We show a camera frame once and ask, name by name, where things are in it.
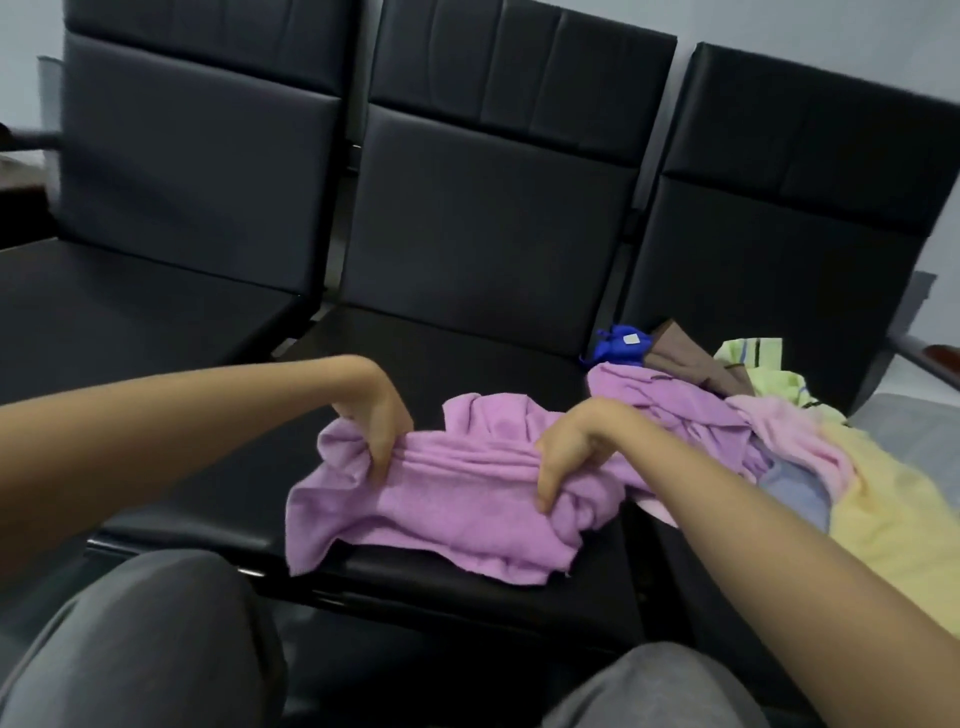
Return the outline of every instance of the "blue cloth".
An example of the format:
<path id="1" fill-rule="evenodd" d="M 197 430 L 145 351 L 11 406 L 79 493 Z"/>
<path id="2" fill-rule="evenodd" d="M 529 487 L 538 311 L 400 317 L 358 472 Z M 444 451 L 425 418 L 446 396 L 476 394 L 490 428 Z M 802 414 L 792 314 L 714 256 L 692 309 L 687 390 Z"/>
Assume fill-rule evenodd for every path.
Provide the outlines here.
<path id="1" fill-rule="evenodd" d="M 582 361 L 588 367 L 603 362 L 643 366 L 643 357 L 653 346 L 653 340 L 638 328 L 614 324 L 609 331 L 601 329 L 600 341 L 593 348 L 593 356 Z"/>
<path id="2" fill-rule="evenodd" d="M 773 463 L 756 484 L 815 528 L 830 529 L 830 496 L 820 478 L 806 468 L 775 455 L 761 443 L 757 446 Z"/>

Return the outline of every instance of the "row of seats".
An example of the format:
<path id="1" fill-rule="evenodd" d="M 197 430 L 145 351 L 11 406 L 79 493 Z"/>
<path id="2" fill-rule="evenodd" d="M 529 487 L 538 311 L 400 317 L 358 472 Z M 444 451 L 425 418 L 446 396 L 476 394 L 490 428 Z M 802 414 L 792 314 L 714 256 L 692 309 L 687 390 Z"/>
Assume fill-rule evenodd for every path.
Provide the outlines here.
<path id="1" fill-rule="evenodd" d="M 62 236 L 0 254 L 2 400 L 250 360 L 316 310 L 355 4 L 221 5 L 68 0 Z M 529 0 L 387 0 L 342 297 L 286 357 L 371 356 L 421 428 L 468 391 L 580 400 L 675 45 Z M 849 406 L 953 185 L 958 132 L 955 106 L 701 44 L 618 317 L 674 316 L 708 349 L 783 336 L 788 368 Z M 623 519 L 543 589 L 374 546 L 290 579 L 284 501 L 332 417 L 91 545 L 211 548 L 264 593 L 379 619 L 610 654 L 650 631 L 638 602 L 657 596 L 658 554 L 628 555 Z"/>

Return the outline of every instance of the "pink towel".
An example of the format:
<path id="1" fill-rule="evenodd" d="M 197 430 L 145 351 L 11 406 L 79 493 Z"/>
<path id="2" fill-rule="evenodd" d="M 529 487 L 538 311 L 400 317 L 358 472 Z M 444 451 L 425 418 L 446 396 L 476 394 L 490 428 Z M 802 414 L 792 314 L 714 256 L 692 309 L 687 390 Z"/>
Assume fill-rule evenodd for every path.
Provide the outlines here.
<path id="1" fill-rule="evenodd" d="M 315 569 L 336 539 L 433 551 L 510 584 L 569 571 L 580 532 L 616 515 L 624 487 L 607 469 L 578 473 L 549 517 L 537 512 L 533 445 L 559 417 L 522 395 L 454 398 L 444 405 L 446 431 L 397 443 L 382 489 L 366 482 L 370 455 L 357 427 L 333 422 L 317 444 L 324 462 L 287 500 L 290 572 Z"/>
<path id="2" fill-rule="evenodd" d="M 725 401 L 695 384 L 664 372 L 624 364 L 594 367 L 587 374 L 587 384 L 595 397 L 627 402 L 681 440 L 753 483 L 770 470 L 770 463 L 751 442 L 754 433 L 750 423 Z M 645 491 L 637 494 L 635 500 L 647 513 L 676 525 L 666 508 L 650 495 L 646 484 L 623 455 L 614 455 L 607 468 L 618 474 L 628 486 Z"/>
<path id="3" fill-rule="evenodd" d="M 727 398 L 770 451 L 814 471 L 835 503 L 850 487 L 853 463 L 847 454 L 820 436 L 812 415 L 780 397 Z"/>

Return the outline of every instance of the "pile of towels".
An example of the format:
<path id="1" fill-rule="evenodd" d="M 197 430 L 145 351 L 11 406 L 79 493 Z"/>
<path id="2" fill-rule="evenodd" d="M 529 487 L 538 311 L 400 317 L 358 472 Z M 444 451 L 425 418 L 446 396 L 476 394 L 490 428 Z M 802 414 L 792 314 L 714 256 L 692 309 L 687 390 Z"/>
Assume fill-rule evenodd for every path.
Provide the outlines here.
<path id="1" fill-rule="evenodd" d="M 804 379 L 780 368 L 780 340 L 704 352 L 675 323 L 651 335 L 614 328 L 587 375 L 594 396 L 622 400 L 828 533 L 960 636 L 960 522 L 922 473 L 894 460 Z M 401 438 L 386 487 L 366 480 L 357 427 L 321 432 L 322 465 L 287 502 L 292 574 L 315 569 L 335 540 L 429 550 L 517 585 L 568 572 L 581 533 L 631 498 L 672 517 L 621 455 L 571 477 L 549 516 L 535 507 L 534 444 L 561 413 L 520 394 L 466 394 L 444 430 Z"/>

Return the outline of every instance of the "light green towel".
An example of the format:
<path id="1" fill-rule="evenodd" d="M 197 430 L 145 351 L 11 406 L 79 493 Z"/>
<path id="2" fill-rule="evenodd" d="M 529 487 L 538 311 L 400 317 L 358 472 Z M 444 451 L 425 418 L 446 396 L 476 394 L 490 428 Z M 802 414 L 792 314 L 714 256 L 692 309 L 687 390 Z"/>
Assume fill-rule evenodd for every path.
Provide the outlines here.
<path id="1" fill-rule="evenodd" d="M 823 422 L 842 424 L 847 421 L 840 410 L 823 404 L 806 388 L 804 378 L 780 368 L 783 360 L 782 339 L 733 339 L 725 341 L 714 359 L 728 364 L 743 364 L 758 397 L 775 395 L 793 402 L 801 409 L 820 413 Z"/>

